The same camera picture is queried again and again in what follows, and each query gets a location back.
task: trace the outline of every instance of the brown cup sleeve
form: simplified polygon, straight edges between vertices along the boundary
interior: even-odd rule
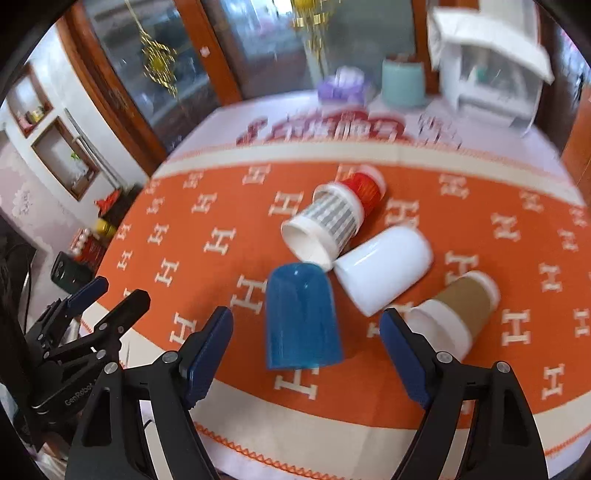
[[[486,289],[473,278],[461,277],[451,283],[435,298],[458,314],[476,339],[488,323],[493,305]]]

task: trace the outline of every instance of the teal container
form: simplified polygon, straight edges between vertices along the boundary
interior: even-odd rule
[[[413,108],[427,103],[422,63],[384,60],[382,99],[391,107]]]

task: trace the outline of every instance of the cream stripe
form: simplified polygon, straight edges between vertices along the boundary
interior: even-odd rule
[[[368,159],[378,165],[425,168],[500,181],[552,196],[571,205],[584,206],[581,194],[574,185],[543,172],[461,153],[380,142],[286,142],[217,150],[165,163],[154,174],[154,178],[166,178],[197,168],[306,160],[359,163]]]
[[[82,318],[94,326],[107,312],[95,303]],[[121,357],[125,360],[129,355],[129,367],[149,364],[164,352],[134,330],[122,337],[122,343]],[[191,416],[216,434],[273,460],[363,480],[389,478],[414,435],[413,430],[370,428],[309,415],[261,400],[217,380]],[[554,448],[591,424],[591,392],[534,418],[544,450]],[[466,436],[467,430],[456,432],[444,477],[454,478]],[[224,451],[216,449],[215,454]],[[561,452],[553,455],[552,462],[556,463],[560,456]]]

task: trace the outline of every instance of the white cup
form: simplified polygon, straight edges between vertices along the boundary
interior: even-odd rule
[[[361,224],[361,201],[347,187],[331,183],[318,187],[312,205],[283,222],[281,235],[300,261],[328,272]]]
[[[420,280],[431,263],[423,234],[395,226],[336,260],[335,274],[361,313],[371,317]]]

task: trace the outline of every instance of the table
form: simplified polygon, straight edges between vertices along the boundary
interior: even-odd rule
[[[238,479],[390,478],[422,411],[381,345],[378,316],[363,317],[333,274],[345,362],[265,368],[267,278],[295,261],[281,222],[309,205],[318,184],[370,162],[384,174],[388,198],[352,245],[402,223],[429,239],[434,265],[396,299],[403,314],[464,271],[489,273],[501,305],[465,362],[508,361],[550,473],[572,463],[591,437],[591,219],[552,149],[543,147],[547,156],[535,163],[524,154],[531,139],[491,130],[487,138],[520,145],[518,158],[476,151],[468,137],[458,141],[460,121],[429,108],[298,109],[289,118],[282,108],[296,111],[283,98],[214,114],[194,132],[210,144],[185,142],[157,171],[109,247],[99,274],[111,286],[83,316],[87,328],[134,288],[147,290],[151,310],[123,338],[122,360],[136,366],[178,349],[215,306],[228,305],[233,339],[207,398],[191,411],[215,465]],[[434,127],[413,131],[421,122]],[[226,137],[233,144],[220,145]],[[470,412],[466,404],[444,478],[454,477]]]

